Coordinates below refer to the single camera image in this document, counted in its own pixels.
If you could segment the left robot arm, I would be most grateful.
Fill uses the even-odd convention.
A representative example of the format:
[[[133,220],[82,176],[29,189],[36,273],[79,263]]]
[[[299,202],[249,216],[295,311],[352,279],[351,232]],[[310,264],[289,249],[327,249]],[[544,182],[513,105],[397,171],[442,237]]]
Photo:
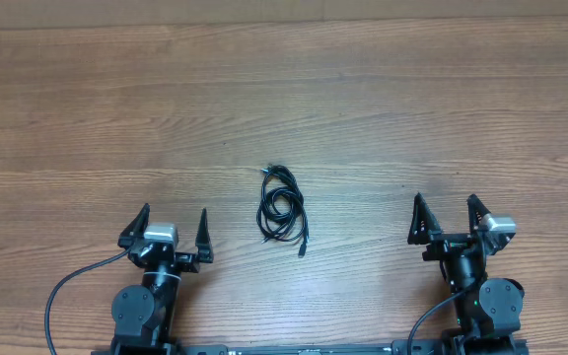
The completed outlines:
[[[197,273],[202,263],[214,261],[207,211],[201,212],[195,252],[178,250],[178,228],[150,221],[150,206],[120,233],[117,244],[143,270],[139,284],[120,290],[111,304],[115,322],[111,354],[182,354],[171,336],[181,276]]]

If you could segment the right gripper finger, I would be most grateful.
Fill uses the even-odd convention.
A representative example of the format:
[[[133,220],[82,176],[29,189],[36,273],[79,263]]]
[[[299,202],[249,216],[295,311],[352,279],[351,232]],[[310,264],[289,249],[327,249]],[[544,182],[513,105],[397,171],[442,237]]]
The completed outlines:
[[[485,232],[487,223],[491,217],[490,211],[485,207],[476,194],[472,194],[466,200],[468,208],[469,228],[473,233]]]
[[[423,195],[417,193],[413,200],[412,220],[407,243],[409,245],[429,245],[437,241],[442,233],[443,230]]]

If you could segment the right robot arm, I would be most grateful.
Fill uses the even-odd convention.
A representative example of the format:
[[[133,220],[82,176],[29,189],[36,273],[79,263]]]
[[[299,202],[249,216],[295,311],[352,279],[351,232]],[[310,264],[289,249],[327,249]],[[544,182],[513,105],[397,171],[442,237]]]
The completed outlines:
[[[517,225],[508,215],[493,214],[473,194],[466,200],[469,230],[446,233],[422,194],[414,196],[407,242],[424,246],[422,259],[437,261],[450,296],[433,306],[412,327],[405,341],[407,354],[527,354],[521,329],[525,290],[511,278],[487,275],[487,258],[503,250],[516,235]],[[415,341],[421,324],[447,305],[456,310],[456,328],[438,340]]]

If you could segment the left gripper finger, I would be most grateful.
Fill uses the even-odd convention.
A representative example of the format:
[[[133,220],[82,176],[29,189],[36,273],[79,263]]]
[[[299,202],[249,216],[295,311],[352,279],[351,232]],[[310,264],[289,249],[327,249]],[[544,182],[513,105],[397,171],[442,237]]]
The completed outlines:
[[[199,262],[212,263],[214,261],[214,252],[208,231],[206,208],[203,208],[201,211],[201,217],[195,238],[195,246],[197,248],[197,259]]]
[[[138,215],[120,233],[117,245],[123,249],[130,249],[137,240],[144,237],[149,224],[150,205],[145,203]]]

